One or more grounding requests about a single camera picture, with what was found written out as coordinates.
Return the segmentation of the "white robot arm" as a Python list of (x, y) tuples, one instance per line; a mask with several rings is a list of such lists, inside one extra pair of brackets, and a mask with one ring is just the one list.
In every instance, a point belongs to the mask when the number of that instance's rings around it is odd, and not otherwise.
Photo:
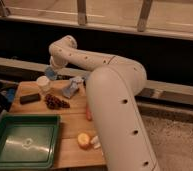
[(50, 44), (49, 53), (55, 70), (72, 63), (90, 72), (87, 101), (108, 171), (160, 171), (135, 100), (147, 81), (142, 64), (79, 50), (70, 35)]

